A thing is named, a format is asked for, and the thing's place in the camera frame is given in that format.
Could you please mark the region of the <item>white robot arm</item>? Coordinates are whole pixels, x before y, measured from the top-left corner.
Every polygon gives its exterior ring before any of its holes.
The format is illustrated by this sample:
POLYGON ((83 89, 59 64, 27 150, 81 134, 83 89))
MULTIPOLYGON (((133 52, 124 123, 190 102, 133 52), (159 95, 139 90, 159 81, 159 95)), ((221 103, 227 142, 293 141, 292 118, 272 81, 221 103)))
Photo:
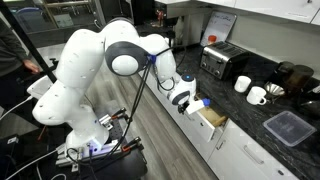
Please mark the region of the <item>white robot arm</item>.
POLYGON ((112 20, 99 32, 79 29, 64 46, 56 81, 33 109, 35 119, 44 125, 66 123, 72 128, 65 140, 68 148, 101 150, 108 140, 106 127, 98 123, 93 109, 82 103, 103 65, 118 76, 131 76, 151 66, 158 90, 173 105, 190 103, 195 95, 196 79, 177 74, 173 53, 163 36, 141 36, 124 18, 112 20))

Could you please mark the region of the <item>robot base mount clamps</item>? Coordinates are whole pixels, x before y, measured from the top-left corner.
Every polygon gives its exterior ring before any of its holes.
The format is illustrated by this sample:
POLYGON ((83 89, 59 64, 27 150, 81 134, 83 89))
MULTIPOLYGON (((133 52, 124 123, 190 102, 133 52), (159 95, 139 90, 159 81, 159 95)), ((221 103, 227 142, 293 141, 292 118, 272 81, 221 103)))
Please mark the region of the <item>robot base mount clamps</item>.
POLYGON ((112 158, 115 154, 125 155, 135 148, 140 148, 141 138, 136 137, 126 144, 122 144, 132 118, 121 108, 112 115, 105 114, 98 118, 91 108, 80 108, 66 117, 66 122, 72 131, 67 135, 64 150, 58 152, 56 164, 59 167, 84 165, 89 166, 92 160, 100 163, 112 158), (114 129, 115 120, 125 119, 126 129, 118 138, 108 142, 114 129))

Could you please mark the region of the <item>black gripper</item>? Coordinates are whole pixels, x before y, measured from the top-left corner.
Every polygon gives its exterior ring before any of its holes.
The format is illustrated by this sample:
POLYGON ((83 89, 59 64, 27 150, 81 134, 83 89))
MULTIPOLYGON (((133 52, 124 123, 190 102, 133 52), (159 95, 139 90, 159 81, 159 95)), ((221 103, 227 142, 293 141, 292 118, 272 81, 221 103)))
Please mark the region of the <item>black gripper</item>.
POLYGON ((183 113, 186 111, 186 109, 187 109, 188 106, 189 106, 189 103, 188 103, 188 102, 185 102, 185 103, 183 103, 182 105, 179 105, 179 106, 178 106, 178 112, 179 112, 180 114, 183 114, 183 113))

